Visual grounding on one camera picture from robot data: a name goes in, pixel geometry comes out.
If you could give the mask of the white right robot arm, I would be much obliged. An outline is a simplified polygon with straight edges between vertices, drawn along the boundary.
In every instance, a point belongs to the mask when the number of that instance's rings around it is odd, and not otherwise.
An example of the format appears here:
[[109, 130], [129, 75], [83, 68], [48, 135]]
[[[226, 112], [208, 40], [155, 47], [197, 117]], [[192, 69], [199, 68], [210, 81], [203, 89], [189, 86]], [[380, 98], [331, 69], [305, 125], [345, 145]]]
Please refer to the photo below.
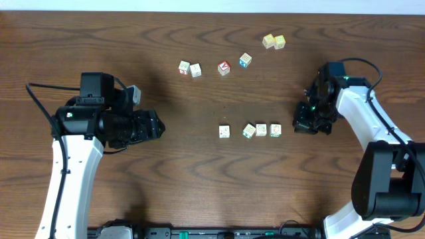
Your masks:
[[366, 78], [317, 76], [294, 114], [297, 133], [331, 133], [339, 116], [354, 131], [364, 154], [351, 186], [351, 200], [323, 221], [323, 238], [384, 236], [392, 223], [424, 216], [424, 144], [400, 131], [375, 97]]

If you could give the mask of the wooden block red 3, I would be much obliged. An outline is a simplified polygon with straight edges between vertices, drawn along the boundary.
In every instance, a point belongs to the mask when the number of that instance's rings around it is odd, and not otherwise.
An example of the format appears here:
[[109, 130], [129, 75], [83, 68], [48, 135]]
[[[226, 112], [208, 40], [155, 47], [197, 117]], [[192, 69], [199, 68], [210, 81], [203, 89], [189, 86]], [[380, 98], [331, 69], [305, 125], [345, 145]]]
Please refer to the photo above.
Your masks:
[[179, 73], [184, 74], [184, 75], [188, 75], [188, 73], [190, 71], [190, 65], [191, 64], [189, 62], [186, 62], [184, 60], [180, 61], [180, 64], [179, 64], [179, 67], [178, 67]]

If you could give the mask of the yellow wooden block left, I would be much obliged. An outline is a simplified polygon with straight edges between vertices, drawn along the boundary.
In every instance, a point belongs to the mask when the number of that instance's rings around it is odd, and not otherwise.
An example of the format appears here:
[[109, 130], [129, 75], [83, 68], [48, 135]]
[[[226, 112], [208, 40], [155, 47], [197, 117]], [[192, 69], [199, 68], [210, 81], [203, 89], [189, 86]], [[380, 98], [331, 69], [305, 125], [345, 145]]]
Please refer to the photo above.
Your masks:
[[275, 38], [272, 34], [263, 37], [262, 44], [265, 48], [270, 48], [275, 45]]

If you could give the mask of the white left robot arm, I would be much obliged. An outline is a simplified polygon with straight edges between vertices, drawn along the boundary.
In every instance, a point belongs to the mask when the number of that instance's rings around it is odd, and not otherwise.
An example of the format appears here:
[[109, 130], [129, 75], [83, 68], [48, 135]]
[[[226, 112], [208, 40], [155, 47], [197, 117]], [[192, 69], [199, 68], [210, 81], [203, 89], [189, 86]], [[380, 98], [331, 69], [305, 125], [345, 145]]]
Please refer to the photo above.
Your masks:
[[52, 174], [36, 237], [86, 238], [102, 157], [159, 139], [165, 125], [154, 110], [118, 114], [101, 106], [61, 106], [52, 121]]

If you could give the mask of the wooden block green edge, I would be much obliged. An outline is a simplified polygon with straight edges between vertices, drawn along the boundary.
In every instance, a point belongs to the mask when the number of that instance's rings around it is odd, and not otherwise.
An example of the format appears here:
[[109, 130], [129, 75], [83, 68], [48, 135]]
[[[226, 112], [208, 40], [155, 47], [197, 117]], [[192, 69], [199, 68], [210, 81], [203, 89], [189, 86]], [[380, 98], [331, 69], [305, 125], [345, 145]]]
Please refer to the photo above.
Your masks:
[[251, 139], [252, 136], [256, 133], [256, 127], [251, 123], [248, 123], [246, 127], [243, 129], [242, 134], [244, 137]]

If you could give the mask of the wooden block green picture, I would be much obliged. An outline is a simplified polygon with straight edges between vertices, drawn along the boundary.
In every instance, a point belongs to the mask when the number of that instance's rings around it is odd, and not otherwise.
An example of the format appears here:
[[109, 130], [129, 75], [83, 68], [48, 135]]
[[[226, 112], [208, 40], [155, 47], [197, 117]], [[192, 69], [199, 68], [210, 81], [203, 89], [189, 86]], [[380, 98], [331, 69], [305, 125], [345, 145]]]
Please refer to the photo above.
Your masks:
[[280, 137], [282, 134], [282, 127], [280, 124], [272, 123], [270, 125], [270, 137]]

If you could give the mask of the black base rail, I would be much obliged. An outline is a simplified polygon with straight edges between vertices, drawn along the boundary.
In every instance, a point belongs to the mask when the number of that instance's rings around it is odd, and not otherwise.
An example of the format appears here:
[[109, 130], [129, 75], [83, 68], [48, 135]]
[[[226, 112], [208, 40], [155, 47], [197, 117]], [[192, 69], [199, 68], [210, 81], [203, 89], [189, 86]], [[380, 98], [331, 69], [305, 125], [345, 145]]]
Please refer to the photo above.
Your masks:
[[133, 239], [250, 239], [324, 238], [321, 228], [286, 222], [281, 228], [175, 228], [167, 224], [132, 224], [113, 220], [99, 228], [89, 228], [87, 238]]

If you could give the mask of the yellow wooden block right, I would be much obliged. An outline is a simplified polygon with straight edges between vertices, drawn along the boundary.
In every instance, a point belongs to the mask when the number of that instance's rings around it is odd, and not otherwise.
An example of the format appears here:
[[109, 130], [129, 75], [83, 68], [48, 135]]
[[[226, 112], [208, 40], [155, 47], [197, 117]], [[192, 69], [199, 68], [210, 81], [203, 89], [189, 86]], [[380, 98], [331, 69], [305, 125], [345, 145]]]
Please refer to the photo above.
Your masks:
[[276, 50], [284, 48], [286, 45], [286, 40], [283, 35], [274, 37], [274, 48]]

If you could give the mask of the wooden block letter Y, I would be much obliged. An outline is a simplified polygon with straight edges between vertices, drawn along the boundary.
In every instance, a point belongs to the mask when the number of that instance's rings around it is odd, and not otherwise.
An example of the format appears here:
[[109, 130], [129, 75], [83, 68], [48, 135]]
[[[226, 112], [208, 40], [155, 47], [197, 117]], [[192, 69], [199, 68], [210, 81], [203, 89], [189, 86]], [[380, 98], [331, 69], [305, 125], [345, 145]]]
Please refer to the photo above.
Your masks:
[[264, 137], [267, 135], [267, 125], [265, 123], [256, 124], [256, 137]]

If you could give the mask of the yellow wooden block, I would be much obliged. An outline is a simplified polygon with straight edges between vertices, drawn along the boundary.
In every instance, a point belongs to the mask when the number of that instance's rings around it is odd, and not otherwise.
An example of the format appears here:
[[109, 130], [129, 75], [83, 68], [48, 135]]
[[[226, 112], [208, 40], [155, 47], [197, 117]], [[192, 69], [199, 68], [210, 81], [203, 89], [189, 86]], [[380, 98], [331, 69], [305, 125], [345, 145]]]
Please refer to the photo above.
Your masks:
[[274, 48], [276, 50], [284, 48], [286, 45], [286, 40], [283, 35], [274, 37]]
[[265, 48], [270, 48], [275, 45], [275, 38], [272, 34], [263, 37], [262, 44]]

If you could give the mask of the wooden block blue X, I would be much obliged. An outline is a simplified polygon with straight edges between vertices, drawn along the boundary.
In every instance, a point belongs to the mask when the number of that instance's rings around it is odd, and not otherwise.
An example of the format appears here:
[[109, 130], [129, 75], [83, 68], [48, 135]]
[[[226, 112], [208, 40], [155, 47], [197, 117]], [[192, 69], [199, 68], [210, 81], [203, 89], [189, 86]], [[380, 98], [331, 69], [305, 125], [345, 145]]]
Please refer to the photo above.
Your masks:
[[252, 57], [246, 52], [239, 58], [239, 64], [243, 68], [247, 68], [251, 62], [252, 62]]

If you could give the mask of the wooden block blue T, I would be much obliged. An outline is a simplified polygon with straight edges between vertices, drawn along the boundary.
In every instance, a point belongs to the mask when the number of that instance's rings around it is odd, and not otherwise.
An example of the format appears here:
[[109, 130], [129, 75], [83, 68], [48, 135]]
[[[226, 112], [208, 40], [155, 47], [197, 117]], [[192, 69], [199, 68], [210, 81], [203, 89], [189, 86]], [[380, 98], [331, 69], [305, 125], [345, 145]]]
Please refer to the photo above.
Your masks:
[[190, 65], [190, 71], [191, 71], [192, 77], [197, 77], [202, 75], [202, 70], [199, 63]]

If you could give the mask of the wooden block red A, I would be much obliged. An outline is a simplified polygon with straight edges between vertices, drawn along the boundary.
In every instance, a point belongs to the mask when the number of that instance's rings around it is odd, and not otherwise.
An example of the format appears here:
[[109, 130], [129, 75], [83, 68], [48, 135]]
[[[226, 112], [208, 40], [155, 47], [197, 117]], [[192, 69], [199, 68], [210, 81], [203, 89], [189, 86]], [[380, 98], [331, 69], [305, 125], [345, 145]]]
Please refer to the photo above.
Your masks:
[[230, 72], [230, 64], [227, 61], [222, 61], [218, 64], [218, 72], [224, 76]]

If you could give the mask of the wooden block with dots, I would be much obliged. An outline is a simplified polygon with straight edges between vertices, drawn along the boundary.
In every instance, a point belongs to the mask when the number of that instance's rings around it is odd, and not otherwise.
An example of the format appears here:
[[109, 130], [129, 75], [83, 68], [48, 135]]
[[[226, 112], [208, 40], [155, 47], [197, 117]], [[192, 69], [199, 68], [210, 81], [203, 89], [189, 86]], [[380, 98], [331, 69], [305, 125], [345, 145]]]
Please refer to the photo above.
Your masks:
[[229, 138], [230, 137], [230, 126], [229, 125], [220, 125], [218, 127], [218, 134], [220, 138]]

